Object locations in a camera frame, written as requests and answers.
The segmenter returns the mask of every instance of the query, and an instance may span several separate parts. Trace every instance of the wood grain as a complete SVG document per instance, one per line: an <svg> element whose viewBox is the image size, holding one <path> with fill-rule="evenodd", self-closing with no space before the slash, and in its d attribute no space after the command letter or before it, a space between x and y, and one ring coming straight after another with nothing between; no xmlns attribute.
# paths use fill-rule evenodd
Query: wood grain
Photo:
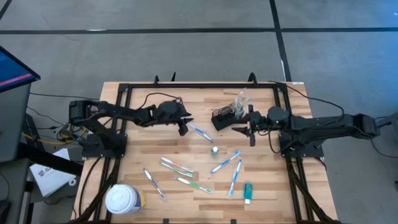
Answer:
<svg viewBox="0 0 398 224"><path fill-rule="evenodd" d="M118 82L104 83L101 100L115 103ZM306 94L304 85L290 86ZM140 106L148 93L162 92L181 96L184 105L194 118L195 125L214 139L212 144L194 131L189 131L184 137L179 136L178 127L154 126L142 128L133 123L127 123L128 135L126 156L121 161L118 183L128 184L145 192L147 205L137 214L113 215L113 223L159 223L163 218L169 218L171 223L229 223L237 219L240 223L295 223L292 197L287 177L286 164L279 155L272 153L268 137L256 136L256 146L249 147L249 139L226 128L216 131L210 121L211 112L233 102L240 89L133 89L131 108ZM268 89L247 89L245 95L250 96L250 104L254 110L266 115L268 108L274 106L274 95ZM311 117L308 100L298 93L289 90L290 104L296 115ZM167 96L150 96L147 106L170 100ZM277 133L271 134L272 147L279 149ZM210 149L218 146L217 157L210 155ZM243 160L242 169L238 175L234 195L229 198L228 190L236 161L223 167L211 175L210 170L220 162L231 157L240 150ZM195 170L193 180L211 190L208 194L175 180L176 172L159 164L160 157L167 157L179 164ZM88 159L84 164L81 179L86 178L95 159ZM103 159L96 165L88 179L83 197L83 208L86 208L98 191ZM337 218L325 168L315 159L304 160L308 188L324 211L332 218ZM164 191L167 201L163 201L157 191L147 180L142 169L146 168ZM250 205L244 204L243 185L253 184L253 200ZM83 181L80 183L80 195ZM78 209L79 197L76 198L75 209ZM300 195L302 216L305 218L303 199ZM106 210L103 206L101 217Z"/></svg>

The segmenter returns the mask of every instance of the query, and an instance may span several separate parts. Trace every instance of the white container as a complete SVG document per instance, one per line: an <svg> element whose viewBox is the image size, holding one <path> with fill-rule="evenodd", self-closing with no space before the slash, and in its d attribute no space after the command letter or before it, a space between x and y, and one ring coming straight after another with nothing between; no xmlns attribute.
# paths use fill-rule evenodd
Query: white container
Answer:
<svg viewBox="0 0 398 224"><path fill-rule="evenodd" d="M144 193L126 184L115 184L105 197L106 209L112 214L136 213L145 204Z"/></svg>

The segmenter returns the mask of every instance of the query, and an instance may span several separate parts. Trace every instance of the monitor screen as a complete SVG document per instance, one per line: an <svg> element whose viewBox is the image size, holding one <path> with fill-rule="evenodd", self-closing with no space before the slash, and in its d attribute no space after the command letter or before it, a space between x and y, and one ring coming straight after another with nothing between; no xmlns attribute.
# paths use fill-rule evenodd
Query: monitor screen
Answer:
<svg viewBox="0 0 398 224"><path fill-rule="evenodd" d="M0 92L33 82L37 75L13 58L9 52L0 50Z"/></svg>

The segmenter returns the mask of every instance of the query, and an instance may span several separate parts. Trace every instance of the white paper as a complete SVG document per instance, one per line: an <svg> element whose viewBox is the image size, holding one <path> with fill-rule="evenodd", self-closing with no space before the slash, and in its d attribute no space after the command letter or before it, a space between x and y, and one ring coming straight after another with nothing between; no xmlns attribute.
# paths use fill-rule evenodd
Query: white paper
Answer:
<svg viewBox="0 0 398 224"><path fill-rule="evenodd" d="M53 155L70 160L68 149L61 149L53 153ZM54 170L38 164L31 165L30 170L33 173L43 197L47 197L54 193L56 190L68 183L69 180L76 177L76 175Z"/></svg>

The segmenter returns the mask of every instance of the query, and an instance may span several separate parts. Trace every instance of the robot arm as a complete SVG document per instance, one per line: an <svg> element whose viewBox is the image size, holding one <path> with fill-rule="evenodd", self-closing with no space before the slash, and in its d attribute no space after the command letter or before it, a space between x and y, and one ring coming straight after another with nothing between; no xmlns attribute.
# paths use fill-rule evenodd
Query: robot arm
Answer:
<svg viewBox="0 0 398 224"><path fill-rule="evenodd" d="M98 119L112 117L132 121L141 127L158 124L177 124L178 132L184 136L188 132L187 123L193 118L187 113L184 105L177 100L165 101L158 107L155 105L136 110L112 105L105 101L79 100L69 104L69 123L83 126L93 134L87 136L87 141L79 142L84 148L85 157L122 157L126 148L125 134L118 134L113 129L106 128Z"/></svg>
<svg viewBox="0 0 398 224"><path fill-rule="evenodd" d="M380 135L374 118L363 114L303 118L274 106L268 110L265 117L260 112L253 111L252 105L249 105L249 113L239 122L248 123L249 126L233 130L250 137L251 146L256 144L255 132L280 131L282 153L285 153L286 149L295 150L293 146L304 147L313 144L319 147L324 140L331 138L352 136L358 139L372 139Z"/></svg>

